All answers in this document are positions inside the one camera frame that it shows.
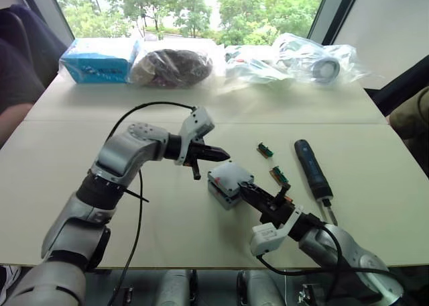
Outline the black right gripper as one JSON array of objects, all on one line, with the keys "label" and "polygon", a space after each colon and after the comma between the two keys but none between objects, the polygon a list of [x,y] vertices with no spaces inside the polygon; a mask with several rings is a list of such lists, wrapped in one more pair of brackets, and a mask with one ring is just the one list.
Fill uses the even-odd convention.
[{"label": "black right gripper", "polygon": [[260,223],[272,223],[276,229],[289,220],[296,206],[287,196],[290,184],[285,183],[274,197],[253,183],[239,183],[242,200],[261,212]]}]

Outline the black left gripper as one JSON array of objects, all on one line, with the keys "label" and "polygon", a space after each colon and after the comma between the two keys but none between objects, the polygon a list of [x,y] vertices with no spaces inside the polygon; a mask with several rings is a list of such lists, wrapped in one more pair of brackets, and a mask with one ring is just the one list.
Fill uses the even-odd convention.
[{"label": "black left gripper", "polygon": [[186,166],[192,168],[194,180],[198,181],[201,179],[198,160],[223,162],[230,158],[231,156],[222,148],[206,145],[203,138],[194,138],[188,147]]}]

